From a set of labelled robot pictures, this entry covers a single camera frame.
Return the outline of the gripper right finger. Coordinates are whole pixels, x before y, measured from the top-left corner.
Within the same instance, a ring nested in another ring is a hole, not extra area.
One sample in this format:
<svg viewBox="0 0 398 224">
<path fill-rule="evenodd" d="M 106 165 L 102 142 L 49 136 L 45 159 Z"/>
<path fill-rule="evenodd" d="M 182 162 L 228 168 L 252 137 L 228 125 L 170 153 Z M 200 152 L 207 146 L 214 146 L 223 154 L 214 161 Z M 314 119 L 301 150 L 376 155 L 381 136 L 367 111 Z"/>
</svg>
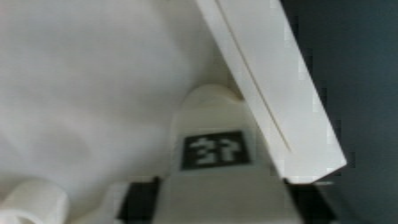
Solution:
<svg viewBox="0 0 398 224">
<path fill-rule="evenodd" d="M 292 200 L 294 209 L 303 224 L 339 224 L 337 213 L 331 209 L 330 200 L 324 195 L 324 188 L 330 182 L 291 183 L 284 181 L 287 194 Z"/>
</svg>

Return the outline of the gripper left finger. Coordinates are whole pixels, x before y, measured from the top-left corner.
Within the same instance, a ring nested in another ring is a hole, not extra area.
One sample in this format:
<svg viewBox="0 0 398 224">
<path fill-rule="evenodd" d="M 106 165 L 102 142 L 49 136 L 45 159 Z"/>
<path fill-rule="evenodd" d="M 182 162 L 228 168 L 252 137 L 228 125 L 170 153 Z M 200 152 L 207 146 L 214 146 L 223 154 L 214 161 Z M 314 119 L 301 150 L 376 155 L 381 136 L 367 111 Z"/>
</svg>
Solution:
<svg viewBox="0 0 398 224">
<path fill-rule="evenodd" d="M 157 176 L 115 183 L 97 208 L 76 219 L 76 224 L 150 224 L 159 186 Z"/>
</svg>

